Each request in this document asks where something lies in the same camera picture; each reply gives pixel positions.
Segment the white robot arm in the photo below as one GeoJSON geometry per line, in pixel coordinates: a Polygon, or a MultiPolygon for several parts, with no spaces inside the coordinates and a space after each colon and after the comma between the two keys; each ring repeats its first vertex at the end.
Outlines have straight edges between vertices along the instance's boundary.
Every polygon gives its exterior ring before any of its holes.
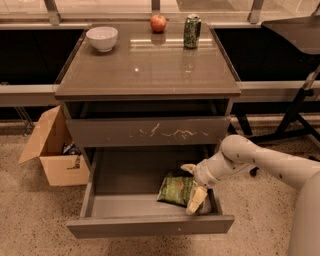
{"type": "Polygon", "coordinates": [[[194,214],[217,182],[248,165],[268,172],[299,192],[288,256],[320,256],[320,162],[262,148],[240,135],[225,137],[212,157],[181,166],[196,183],[186,213],[194,214]]]}

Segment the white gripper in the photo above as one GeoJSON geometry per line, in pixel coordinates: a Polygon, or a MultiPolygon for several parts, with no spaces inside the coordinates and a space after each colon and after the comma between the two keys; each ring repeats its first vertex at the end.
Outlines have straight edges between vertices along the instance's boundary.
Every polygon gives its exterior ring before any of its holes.
{"type": "Polygon", "coordinates": [[[202,160],[197,165],[183,164],[181,169],[194,174],[195,181],[200,185],[191,190],[187,203],[186,213],[193,215],[199,211],[205,201],[208,194],[207,189],[212,189],[220,178],[230,171],[230,163],[222,157],[211,157],[202,160]]]}

